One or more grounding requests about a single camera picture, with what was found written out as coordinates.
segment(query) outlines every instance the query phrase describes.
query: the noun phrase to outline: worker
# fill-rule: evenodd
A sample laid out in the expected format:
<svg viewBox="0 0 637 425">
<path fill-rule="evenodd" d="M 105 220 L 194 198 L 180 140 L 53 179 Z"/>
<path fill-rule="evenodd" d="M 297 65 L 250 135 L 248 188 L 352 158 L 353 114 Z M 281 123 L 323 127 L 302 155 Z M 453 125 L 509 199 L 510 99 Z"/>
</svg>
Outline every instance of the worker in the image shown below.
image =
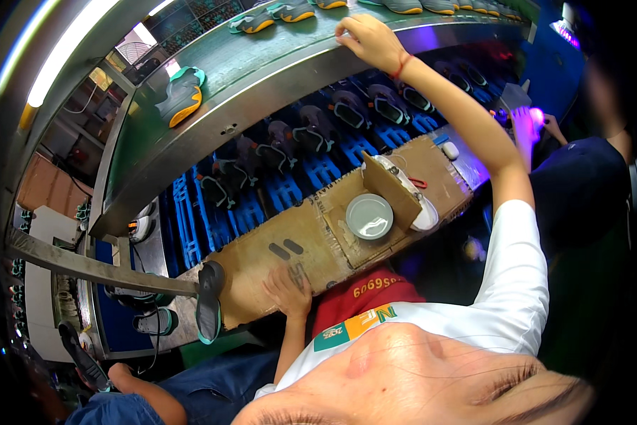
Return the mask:
<svg viewBox="0 0 637 425">
<path fill-rule="evenodd" d="M 366 63 L 428 98 L 488 169 L 494 224 L 484 280 L 468 307 L 425 303 L 402 277 L 376 269 L 332 289 L 338 293 L 329 293 L 329 301 L 345 311 L 333 313 L 337 321 L 305 347 L 309 284 L 299 289 L 283 268 L 272 272 L 262 285 L 287 316 L 280 358 L 273 383 L 233 423 L 578 420 L 590 406 L 592 388 L 535 358 L 547 319 L 547 266 L 518 150 L 482 106 L 409 55 L 382 22 L 370 15 L 347 17 L 335 35 Z M 528 110 L 513 114 L 517 136 L 530 137 Z M 318 310 L 321 316 L 321 305 Z"/>
<path fill-rule="evenodd" d="M 548 258 L 600 239 L 626 215 L 628 165 L 634 157 L 630 126 L 624 116 L 624 94 L 619 87 L 621 78 L 615 76 L 614 67 L 613 61 L 599 52 L 588 59 L 583 74 L 581 91 L 597 122 L 598 136 L 569 143 L 556 117 L 545 114 L 545 130 L 560 147 L 533 172 L 531 152 L 539 138 L 516 138 L 530 172 L 541 244 Z"/>
</svg>

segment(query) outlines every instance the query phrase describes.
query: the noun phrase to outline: fluorescent light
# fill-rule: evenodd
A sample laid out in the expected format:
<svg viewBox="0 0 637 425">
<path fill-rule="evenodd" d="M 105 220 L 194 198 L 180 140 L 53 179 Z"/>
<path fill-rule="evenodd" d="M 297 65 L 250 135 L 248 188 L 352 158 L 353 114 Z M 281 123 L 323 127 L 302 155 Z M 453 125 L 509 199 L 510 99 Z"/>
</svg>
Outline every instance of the fluorescent light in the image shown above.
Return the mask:
<svg viewBox="0 0 637 425">
<path fill-rule="evenodd" d="M 91 0 L 85 6 L 85 9 L 76 16 L 61 38 L 59 38 L 57 45 L 54 46 L 38 77 L 35 79 L 33 88 L 30 89 L 28 94 L 28 104 L 30 106 L 40 107 L 42 105 L 47 92 L 49 92 L 54 80 L 61 72 L 63 64 L 66 63 L 78 44 L 85 38 L 85 35 L 116 3 L 118 3 L 118 0 Z"/>
<path fill-rule="evenodd" d="M 157 5 L 155 7 L 155 9 L 151 10 L 148 15 L 149 16 L 153 16 L 154 14 L 160 12 L 162 9 L 165 9 L 165 6 L 169 5 L 171 2 L 173 2 L 174 0 L 165 0 L 164 2 L 162 2 L 161 4 Z"/>
<path fill-rule="evenodd" d="M 144 43 L 146 43 L 149 46 L 153 46 L 155 44 L 158 44 L 158 41 L 156 41 L 155 38 L 153 38 L 153 35 L 151 35 L 150 32 L 148 32 L 148 30 L 146 29 L 146 27 L 144 26 L 143 23 L 139 22 L 137 24 L 136 27 L 134 27 L 134 32 L 139 36 L 140 39 L 142 39 L 142 41 Z"/>
<path fill-rule="evenodd" d="M 21 58 L 25 47 L 33 38 L 33 34 L 40 28 L 42 22 L 47 18 L 49 12 L 51 12 L 57 3 L 59 3 L 59 0 L 46 0 L 42 3 L 35 11 L 35 14 L 30 18 L 25 28 L 21 31 L 16 43 L 14 43 L 14 46 L 12 46 L 12 49 L 9 51 L 7 59 L 4 61 L 4 64 L 2 64 L 2 69 L 0 69 L 0 95 L 4 91 L 7 81 L 11 78 L 14 67 Z"/>
<path fill-rule="evenodd" d="M 167 65 L 165 66 L 165 71 L 167 71 L 167 74 L 170 77 L 176 74 L 180 69 L 181 66 L 179 66 L 177 61 L 175 61 L 174 59 L 171 59 L 169 62 L 167 62 Z"/>
</svg>

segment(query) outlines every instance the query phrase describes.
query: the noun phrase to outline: woman's left hand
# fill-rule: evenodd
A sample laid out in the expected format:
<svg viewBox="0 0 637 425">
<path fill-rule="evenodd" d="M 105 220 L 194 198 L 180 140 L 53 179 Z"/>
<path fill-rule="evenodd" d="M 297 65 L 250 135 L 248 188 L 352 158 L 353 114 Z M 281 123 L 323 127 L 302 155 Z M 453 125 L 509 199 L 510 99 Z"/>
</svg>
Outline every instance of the woman's left hand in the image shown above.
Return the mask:
<svg viewBox="0 0 637 425">
<path fill-rule="evenodd" d="M 264 292 L 288 319 L 305 320 L 312 308 L 312 289 L 304 278 L 299 285 L 290 278 L 285 266 L 274 268 L 269 272 L 267 280 L 262 281 Z"/>
</svg>

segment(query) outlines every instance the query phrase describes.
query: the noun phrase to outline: cardboard box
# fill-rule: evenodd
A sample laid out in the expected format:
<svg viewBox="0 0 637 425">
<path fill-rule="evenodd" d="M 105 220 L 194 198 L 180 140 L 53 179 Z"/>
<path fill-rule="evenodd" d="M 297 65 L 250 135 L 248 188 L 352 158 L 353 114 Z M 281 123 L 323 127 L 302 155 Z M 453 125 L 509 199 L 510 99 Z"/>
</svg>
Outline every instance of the cardboard box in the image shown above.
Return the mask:
<svg viewBox="0 0 637 425">
<path fill-rule="evenodd" d="M 472 197 L 465 181 L 427 135 L 395 149 L 391 161 L 406 175 L 427 182 L 420 191 L 437 209 L 438 226 L 452 220 Z M 394 225 L 378 241 L 354 239 L 340 221 L 345 220 L 349 202 L 365 192 L 360 169 L 354 170 L 300 206 L 207 256 L 219 262 L 227 275 L 219 297 L 224 327 L 232 329 L 278 309 L 260 285 L 276 265 L 287 263 L 294 279 L 306 277 L 314 294 L 320 294 L 437 230 L 438 226 L 416 232 Z M 193 274 L 189 271 L 181 278 L 197 281 L 189 273 Z"/>
</svg>

